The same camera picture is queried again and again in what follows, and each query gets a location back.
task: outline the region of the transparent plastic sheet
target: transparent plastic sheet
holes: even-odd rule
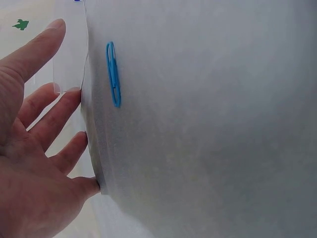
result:
[[[19,49],[45,29],[53,19],[53,0],[0,0],[0,59]],[[28,21],[25,29],[18,20]],[[25,95],[39,88],[45,78],[53,81],[53,61],[48,62],[28,82]]]
[[[54,18],[66,22],[64,41],[53,58],[55,92],[81,88],[88,55],[88,28],[83,1],[55,0]]]
[[[47,63],[44,71],[53,75],[55,92],[63,93],[81,88],[88,55],[88,29],[84,2],[74,0],[13,0],[1,1],[0,9],[0,58],[19,49],[41,33],[53,20],[66,22],[64,41]],[[38,88],[40,70],[30,82]]]

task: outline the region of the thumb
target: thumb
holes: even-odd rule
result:
[[[65,32],[65,22],[58,19],[28,44],[0,60],[0,145],[22,105],[24,83],[56,54]]]

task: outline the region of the skin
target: skin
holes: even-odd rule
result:
[[[87,146],[78,133],[57,155],[46,150],[80,104],[79,90],[65,93],[30,130],[58,95],[46,84],[24,98],[24,83],[59,49],[66,26],[61,19],[34,40],[0,60],[0,237],[51,238],[100,192],[95,178],[67,177]]]

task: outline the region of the blue paper clip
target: blue paper clip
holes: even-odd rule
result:
[[[118,68],[113,42],[109,42],[106,46],[106,60],[108,66],[108,75],[112,94],[112,101],[115,107],[121,105],[120,82],[118,77]]]

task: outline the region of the white surface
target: white surface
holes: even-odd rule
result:
[[[88,112],[117,204],[94,200],[102,236],[317,237],[315,0],[88,0],[86,8]]]

